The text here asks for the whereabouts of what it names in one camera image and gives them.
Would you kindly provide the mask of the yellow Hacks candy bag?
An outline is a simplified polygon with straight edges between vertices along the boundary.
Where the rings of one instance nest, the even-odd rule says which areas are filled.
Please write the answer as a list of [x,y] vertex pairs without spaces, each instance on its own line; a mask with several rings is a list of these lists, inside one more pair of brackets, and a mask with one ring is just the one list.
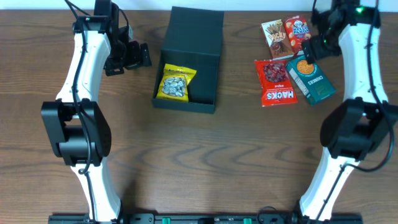
[[156,98],[188,103],[187,86],[195,77],[196,73],[197,71],[191,68],[166,63]]

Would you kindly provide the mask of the teal Chunkies box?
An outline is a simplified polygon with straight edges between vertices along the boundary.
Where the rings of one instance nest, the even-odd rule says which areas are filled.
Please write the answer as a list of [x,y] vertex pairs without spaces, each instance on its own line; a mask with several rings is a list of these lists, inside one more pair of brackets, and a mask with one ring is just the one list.
[[311,105],[318,104],[334,95],[335,88],[316,63],[309,64],[304,55],[286,65],[289,75]]

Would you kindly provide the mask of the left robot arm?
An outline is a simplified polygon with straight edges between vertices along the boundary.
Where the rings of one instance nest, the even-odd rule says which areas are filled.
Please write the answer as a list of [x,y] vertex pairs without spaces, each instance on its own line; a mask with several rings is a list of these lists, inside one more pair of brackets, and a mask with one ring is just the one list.
[[83,215],[54,214],[49,223],[151,223],[152,215],[126,213],[108,167],[112,135],[98,105],[101,77],[152,65],[147,44],[135,41],[124,11],[111,0],[96,0],[93,14],[76,15],[74,53],[68,75],[41,116],[53,153],[78,177],[89,205]]

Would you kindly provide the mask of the black gift box with lid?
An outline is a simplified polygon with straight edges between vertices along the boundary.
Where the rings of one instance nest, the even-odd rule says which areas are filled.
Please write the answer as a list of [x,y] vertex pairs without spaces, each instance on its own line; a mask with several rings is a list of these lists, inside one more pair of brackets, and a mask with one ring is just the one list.
[[[174,6],[160,50],[152,105],[155,108],[213,114],[223,45],[223,11]],[[197,71],[188,85],[188,103],[156,98],[165,64]]]

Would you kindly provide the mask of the red Hacks candy bag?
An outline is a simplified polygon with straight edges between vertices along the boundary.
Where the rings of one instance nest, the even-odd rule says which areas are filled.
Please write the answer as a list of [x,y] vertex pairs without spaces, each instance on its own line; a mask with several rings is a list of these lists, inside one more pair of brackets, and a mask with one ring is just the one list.
[[285,60],[255,60],[254,64],[262,87],[262,106],[297,103]]

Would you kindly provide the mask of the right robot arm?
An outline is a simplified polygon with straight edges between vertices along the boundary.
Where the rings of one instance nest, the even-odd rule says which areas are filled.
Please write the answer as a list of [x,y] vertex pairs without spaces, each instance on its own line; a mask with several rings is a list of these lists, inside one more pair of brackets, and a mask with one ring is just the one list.
[[312,24],[318,34],[302,44],[305,59],[313,64],[329,56],[342,56],[345,92],[340,104],[322,123],[322,157],[307,191],[297,203],[292,223],[354,223],[356,215],[334,215],[334,203],[353,170],[384,139],[395,143],[397,106],[388,101],[379,64],[381,18],[377,6],[359,1],[333,0],[327,11],[314,10]]

